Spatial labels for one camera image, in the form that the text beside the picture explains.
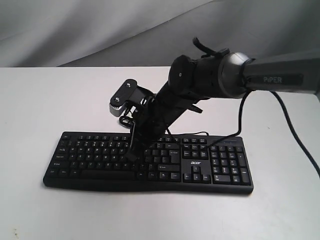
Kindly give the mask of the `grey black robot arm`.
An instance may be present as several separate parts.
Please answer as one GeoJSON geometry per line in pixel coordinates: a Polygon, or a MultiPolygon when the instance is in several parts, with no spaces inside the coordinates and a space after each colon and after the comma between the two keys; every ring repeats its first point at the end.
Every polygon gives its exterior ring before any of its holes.
{"type": "Polygon", "coordinates": [[[181,55],[172,63],[167,82],[157,92],[125,82],[135,107],[131,142],[126,153],[135,161],[168,127],[197,102],[211,98],[242,99],[251,91],[320,92],[320,53],[298,52],[261,59],[228,49],[205,50],[199,59],[181,55]]]}

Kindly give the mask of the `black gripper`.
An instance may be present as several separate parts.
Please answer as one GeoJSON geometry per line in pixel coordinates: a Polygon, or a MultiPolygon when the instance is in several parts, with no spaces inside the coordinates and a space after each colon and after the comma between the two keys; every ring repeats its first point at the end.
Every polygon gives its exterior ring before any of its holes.
{"type": "Polygon", "coordinates": [[[151,163],[150,145],[162,137],[169,126],[185,111],[201,114],[203,110],[197,107],[196,103],[197,99],[172,93],[158,93],[152,96],[141,113],[134,117],[131,143],[125,157],[131,162],[151,163]]]}

